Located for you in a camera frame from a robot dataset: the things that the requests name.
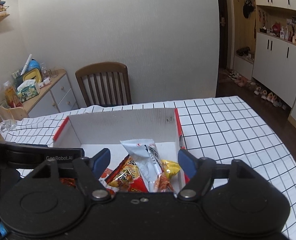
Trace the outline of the silver white snack packet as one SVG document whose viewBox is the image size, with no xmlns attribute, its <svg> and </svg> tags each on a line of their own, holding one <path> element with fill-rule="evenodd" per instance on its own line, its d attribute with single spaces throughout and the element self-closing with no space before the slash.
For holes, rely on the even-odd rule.
<svg viewBox="0 0 296 240">
<path fill-rule="evenodd" d="M 152 139 L 123 140 L 120 143 L 139 168 L 149 192 L 174 192 Z"/>
</svg>

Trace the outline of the dark entrance door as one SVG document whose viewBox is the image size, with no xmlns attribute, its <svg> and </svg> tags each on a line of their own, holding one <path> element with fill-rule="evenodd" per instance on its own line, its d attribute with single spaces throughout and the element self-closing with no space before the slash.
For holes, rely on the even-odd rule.
<svg viewBox="0 0 296 240">
<path fill-rule="evenodd" d="M 220 88 L 220 71 L 227 68 L 228 61 L 228 9 L 227 0 L 218 0 L 219 5 L 219 27 L 220 27 L 220 42 L 219 42 L 219 70 L 217 78 L 216 96 L 219 95 Z"/>
</svg>

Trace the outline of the checkered tablecloth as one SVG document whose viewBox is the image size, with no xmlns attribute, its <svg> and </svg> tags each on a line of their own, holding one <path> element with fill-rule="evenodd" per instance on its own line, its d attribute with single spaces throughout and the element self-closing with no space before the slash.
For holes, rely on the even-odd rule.
<svg viewBox="0 0 296 240">
<path fill-rule="evenodd" d="M 122 110 L 177 108 L 184 142 L 196 157 L 221 164 L 241 159 L 289 200 L 283 233 L 296 239 L 296 161 L 277 134 L 241 98 L 167 101 L 122 106 Z"/>
</svg>

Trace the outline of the white orange snack packet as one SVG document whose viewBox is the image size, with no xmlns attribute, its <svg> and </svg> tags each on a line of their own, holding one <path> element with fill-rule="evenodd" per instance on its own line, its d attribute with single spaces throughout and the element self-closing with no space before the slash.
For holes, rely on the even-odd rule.
<svg viewBox="0 0 296 240">
<path fill-rule="evenodd" d="M 119 184 L 113 178 L 111 178 L 110 175 L 112 173 L 113 170 L 106 168 L 99 178 L 99 181 L 111 195 L 115 195 L 119 191 Z"/>
</svg>

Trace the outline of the white cabinet wall unit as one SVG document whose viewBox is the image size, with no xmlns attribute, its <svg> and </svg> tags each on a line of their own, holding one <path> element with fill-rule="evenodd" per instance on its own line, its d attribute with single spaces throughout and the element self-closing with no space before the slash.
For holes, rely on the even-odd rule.
<svg viewBox="0 0 296 240">
<path fill-rule="evenodd" d="M 251 1 L 246 19 L 245 0 L 232 0 L 233 70 L 258 84 L 262 99 L 289 111 L 296 127 L 296 0 Z"/>
</svg>

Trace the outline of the black hanging bag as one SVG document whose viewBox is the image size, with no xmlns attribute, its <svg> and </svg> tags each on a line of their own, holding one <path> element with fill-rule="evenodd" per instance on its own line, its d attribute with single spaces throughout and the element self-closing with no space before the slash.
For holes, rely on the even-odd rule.
<svg viewBox="0 0 296 240">
<path fill-rule="evenodd" d="M 248 19 L 252 12 L 254 12 L 254 6 L 252 5 L 252 1 L 245 0 L 245 3 L 242 7 L 242 13 L 244 18 Z"/>
</svg>

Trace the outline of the red yellow snack bag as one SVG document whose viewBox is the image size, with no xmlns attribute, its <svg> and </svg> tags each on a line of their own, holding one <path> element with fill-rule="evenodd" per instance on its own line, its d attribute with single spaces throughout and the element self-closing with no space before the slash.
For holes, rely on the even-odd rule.
<svg viewBox="0 0 296 240">
<path fill-rule="evenodd" d="M 143 182 L 138 166 L 130 155 L 127 155 L 110 175 L 119 184 L 122 192 L 144 192 L 148 190 Z"/>
</svg>

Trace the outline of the orange drink bottle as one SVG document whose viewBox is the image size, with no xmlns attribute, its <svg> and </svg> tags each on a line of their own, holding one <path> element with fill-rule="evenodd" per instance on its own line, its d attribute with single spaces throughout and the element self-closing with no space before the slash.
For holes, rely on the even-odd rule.
<svg viewBox="0 0 296 240">
<path fill-rule="evenodd" d="M 6 81 L 3 84 L 3 89 L 5 100 L 10 108 L 23 107 L 19 97 L 16 94 L 16 90 L 14 89 L 10 81 Z"/>
</svg>

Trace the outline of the orange foil snack bag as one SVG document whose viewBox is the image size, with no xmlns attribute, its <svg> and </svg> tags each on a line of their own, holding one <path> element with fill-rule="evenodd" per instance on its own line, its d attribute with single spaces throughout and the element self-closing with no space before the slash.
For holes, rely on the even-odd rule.
<svg viewBox="0 0 296 240">
<path fill-rule="evenodd" d="M 76 187 L 76 182 L 73 178 L 60 178 L 60 182 L 63 185 L 69 186 L 69 187 Z"/>
</svg>

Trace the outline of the wooden chair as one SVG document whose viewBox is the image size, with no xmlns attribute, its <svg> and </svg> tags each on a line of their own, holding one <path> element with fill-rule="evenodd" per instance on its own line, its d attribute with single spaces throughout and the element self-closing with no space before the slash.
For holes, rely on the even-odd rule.
<svg viewBox="0 0 296 240">
<path fill-rule="evenodd" d="M 132 104 L 128 68 L 119 62 L 101 62 L 75 72 L 87 106 L 114 107 Z"/>
</svg>

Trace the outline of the yellow blue storage container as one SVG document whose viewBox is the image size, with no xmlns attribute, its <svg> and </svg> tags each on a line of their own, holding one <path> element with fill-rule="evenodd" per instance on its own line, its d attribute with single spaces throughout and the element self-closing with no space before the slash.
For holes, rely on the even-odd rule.
<svg viewBox="0 0 296 240">
<path fill-rule="evenodd" d="M 37 83 L 41 83 L 42 81 L 41 67 L 39 62 L 37 62 L 35 59 L 30 60 L 26 68 L 26 71 L 24 72 L 23 75 L 21 75 L 22 70 L 23 70 L 23 67 L 21 67 L 20 69 L 12 73 L 12 78 L 16 82 L 17 86 L 23 83 L 23 81 L 32 80 L 32 79 L 34 79 Z"/>
</svg>

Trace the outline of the white drawer sideboard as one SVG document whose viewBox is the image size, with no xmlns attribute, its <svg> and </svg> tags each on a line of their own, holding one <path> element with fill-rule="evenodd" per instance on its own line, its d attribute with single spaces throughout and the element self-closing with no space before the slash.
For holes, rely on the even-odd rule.
<svg viewBox="0 0 296 240">
<path fill-rule="evenodd" d="M 39 95 L 24 102 L 22 107 L 5 109 L 0 106 L 0 117 L 5 114 L 6 117 L 22 120 L 78 109 L 79 104 L 66 70 L 58 69 L 57 73 L 58 76 L 49 85 L 41 88 Z"/>
</svg>

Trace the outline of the red cardboard box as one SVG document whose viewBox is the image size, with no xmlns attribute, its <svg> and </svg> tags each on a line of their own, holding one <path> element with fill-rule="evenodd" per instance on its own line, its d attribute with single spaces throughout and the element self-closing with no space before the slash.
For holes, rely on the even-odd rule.
<svg viewBox="0 0 296 240">
<path fill-rule="evenodd" d="M 114 170 L 129 155 L 120 141 L 132 139 L 152 139 L 161 161 L 165 159 L 178 163 L 178 151 L 183 147 L 183 141 L 177 109 L 151 108 L 70 115 L 56 131 L 53 147 L 82 148 L 88 158 L 107 148 L 110 163 L 106 168 Z M 171 178 L 170 183 L 173 193 L 180 191 L 185 185 L 182 169 Z"/>
</svg>

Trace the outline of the yellow snack packet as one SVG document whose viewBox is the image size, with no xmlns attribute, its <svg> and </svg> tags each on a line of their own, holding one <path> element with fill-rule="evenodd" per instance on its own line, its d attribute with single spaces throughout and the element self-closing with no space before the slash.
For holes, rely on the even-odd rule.
<svg viewBox="0 0 296 240">
<path fill-rule="evenodd" d="M 178 163 L 165 159 L 162 159 L 162 167 L 168 180 L 171 180 L 171 178 L 177 175 L 178 172 L 181 170 L 181 167 Z"/>
</svg>

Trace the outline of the clear drinking glass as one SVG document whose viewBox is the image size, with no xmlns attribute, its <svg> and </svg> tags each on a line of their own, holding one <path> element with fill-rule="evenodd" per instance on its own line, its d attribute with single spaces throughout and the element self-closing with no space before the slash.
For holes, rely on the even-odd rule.
<svg viewBox="0 0 296 240">
<path fill-rule="evenodd" d="M 16 128 L 16 120 L 14 119 L 9 108 L 4 106 L 0 106 L 0 116 L 8 130 L 12 130 Z"/>
</svg>

